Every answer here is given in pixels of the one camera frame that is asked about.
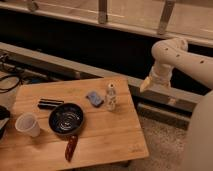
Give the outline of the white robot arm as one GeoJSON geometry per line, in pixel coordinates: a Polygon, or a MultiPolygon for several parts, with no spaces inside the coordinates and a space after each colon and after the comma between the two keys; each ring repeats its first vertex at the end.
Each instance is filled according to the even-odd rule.
{"type": "Polygon", "coordinates": [[[154,84],[169,87],[174,68],[210,89],[193,111],[179,171],[213,171],[213,57],[190,53],[183,38],[158,41],[151,53],[155,62],[141,92],[154,84]]]}

